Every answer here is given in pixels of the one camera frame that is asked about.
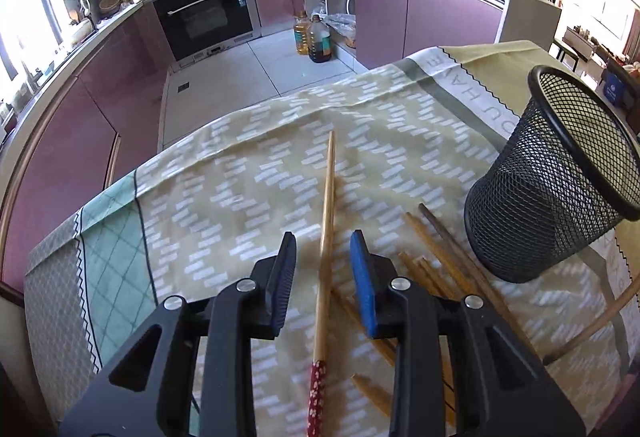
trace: built-in oven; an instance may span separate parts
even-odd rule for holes
[[[198,61],[253,30],[246,0],[156,0],[154,6],[178,61],[200,53],[190,60]]]

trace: black mesh pencil cup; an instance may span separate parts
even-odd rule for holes
[[[556,68],[534,67],[528,82],[527,108],[465,201],[476,257],[514,283],[640,218],[640,158],[615,113]]]

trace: cooking oil bottle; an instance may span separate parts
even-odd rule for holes
[[[306,46],[306,30],[309,29],[309,25],[311,25],[311,22],[306,17],[306,12],[300,11],[296,14],[293,35],[296,38],[296,51],[298,51],[298,54],[308,54],[309,52]]]
[[[309,50],[309,58],[314,63],[324,63],[331,59],[329,27],[320,21],[320,17],[317,14],[312,17],[311,25],[306,32],[306,44]]]

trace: red patterned chopstick end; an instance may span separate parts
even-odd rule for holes
[[[324,379],[326,363],[315,361],[311,365],[309,389],[309,412],[306,418],[306,437],[319,437],[322,426],[322,407],[324,406]]]

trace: wooden chopstick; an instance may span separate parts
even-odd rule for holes
[[[442,291],[445,298],[456,301],[459,301],[461,299],[460,294],[455,292],[447,283],[447,281],[440,275],[440,273],[438,273],[438,271],[431,267],[431,264],[427,262],[427,259],[425,257],[418,258],[418,266],[424,271],[427,276],[431,277],[436,286],[438,286],[438,289]]]
[[[335,289],[331,291],[331,294],[336,303],[347,313],[347,316],[349,316],[349,318],[351,318],[351,320],[358,326],[360,331],[366,335],[367,331],[362,325],[360,315],[358,314],[358,310],[356,309],[355,305]],[[375,349],[382,355],[382,357],[385,358],[388,364],[390,364],[392,367],[396,364],[395,345],[393,345],[389,340],[371,340],[371,343],[373,344]]]
[[[391,407],[393,397],[388,391],[384,388],[380,387],[380,385],[375,384],[369,377],[365,377],[364,375],[360,375],[359,373],[355,373],[351,376],[351,380],[353,384],[356,386],[358,390],[371,401],[371,404],[375,406],[380,413],[386,415],[387,417],[391,417]],[[456,427],[456,412],[454,408],[445,400],[444,405],[444,413],[447,422],[452,425],[454,428]]]
[[[438,259],[438,261],[451,275],[453,281],[462,291],[463,295],[466,296],[468,294],[475,294],[476,288],[466,276],[460,273],[456,261],[449,253],[447,253],[445,249],[440,246],[440,244],[438,244],[438,242],[433,239],[433,237],[427,232],[421,221],[411,213],[405,213],[405,217],[409,221],[409,225],[415,231],[415,234],[418,235],[418,237],[427,245],[429,250],[433,253],[433,256]]]
[[[428,292],[431,295],[436,295],[436,296],[440,296],[443,298],[448,298],[448,299],[452,299],[452,297],[448,297],[447,295],[443,294],[437,287],[437,285],[435,284],[435,282],[431,279],[430,274],[427,273],[426,269],[423,269],[421,265],[415,263],[415,261],[405,252],[399,253],[398,254],[398,258],[400,258],[400,260],[402,260],[402,263],[405,264],[405,266],[407,267],[408,270],[410,270],[410,274],[414,275],[411,276],[411,278],[418,282],[418,284],[420,284],[420,286],[424,287],[425,289],[428,290]],[[433,290],[437,290],[437,293],[431,292],[430,287],[433,288]],[[455,401],[455,397],[453,394],[453,376],[450,372],[450,369],[448,369],[447,367],[444,366],[444,359],[445,357],[442,356],[442,360],[443,360],[443,364],[442,364],[442,380],[444,381],[445,384],[445,399],[446,401],[449,403],[449,405],[451,405],[452,407],[456,406],[456,401]]]
[[[452,234],[450,234],[450,232],[447,230],[446,227],[444,227],[441,221],[439,221],[438,218],[431,211],[429,211],[429,209],[424,204],[420,204],[420,206],[421,206],[420,212],[428,219],[428,221],[430,221],[431,225],[434,227],[434,229],[436,229],[436,231],[442,237],[442,239],[446,240],[447,245],[449,245],[451,250],[458,257],[458,262],[460,263],[462,268],[464,268],[465,271],[469,274],[469,276],[472,277],[473,281],[475,282],[475,286],[477,288],[476,290],[479,290],[481,295],[483,295],[487,300],[489,300],[491,305],[498,312],[498,314],[500,314],[502,319],[504,319],[509,324],[509,326],[511,327],[511,330],[513,330],[516,333],[516,335],[522,341],[525,342],[525,344],[529,347],[529,349],[532,350],[534,354],[536,354],[536,350],[533,348],[533,345],[529,341],[529,338],[520,327],[520,324],[518,323],[516,318],[513,316],[513,314],[511,314],[511,311],[509,310],[505,301],[502,299],[502,296],[500,296],[496,292],[494,287],[489,283],[489,280],[478,268],[478,266],[476,265],[476,262],[474,262],[471,259],[471,257],[469,257],[469,255],[466,253],[466,251],[462,247],[460,247],[458,240],[456,240],[452,236]],[[422,228],[422,224],[416,218],[414,218],[413,215],[411,215],[410,213],[407,213],[407,214],[413,218],[415,223],[418,224],[417,227]],[[427,233],[425,229],[420,229],[420,232],[422,232],[423,235],[425,235],[425,237],[421,236],[421,238],[427,244],[427,246],[429,246],[431,249],[431,245],[434,245],[435,241],[431,238],[431,235],[429,235],[429,233]]]
[[[351,380],[356,388],[362,392],[364,397],[371,401],[373,406],[387,417],[391,417],[393,397],[388,391],[380,387],[380,385],[376,385],[369,377],[365,377],[359,373],[354,373],[351,376]]]
[[[411,258],[404,251],[402,253],[398,253],[398,258],[404,263],[407,271],[409,272],[409,278],[418,282],[422,287],[427,289],[429,294],[433,296],[440,296],[442,298],[447,298],[447,295],[439,289],[437,284],[431,279],[431,277],[424,271],[424,269],[415,263],[414,259]]]
[[[320,437],[322,407],[324,406],[324,384],[326,378],[326,354],[331,301],[331,259],[334,245],[334,198],[335,198],[335,133],[329,133],[326,154],[326,181],[324,183],[324,206],[322,207],[322,230],[320,234],[320,269],[318,272],[318,297],[316,298],[316,339],[309,386],[309,403],[306,435]]]
[[[618,314],[618,312],[620,312],[620,309],[628,304],[639,291],[640,276],[636,277],[622,292],[622,294],[618,296],[618,298],[611,305],[609,305],[600,316],[598,316],[596,319],[594,319],[593,322],[583,328],[583,330],[578,335],[571,338],[558,350],[546,354],[546,356],[542,359],[542,363],[544,365],[550,365],[554,361],[560,359],[562,356],[565,356],[566,354],[574,350],[574,348],[581,343],[587,341],[597,331],[599,331],[607,323],[609,323],[613,319],[613,317]]]

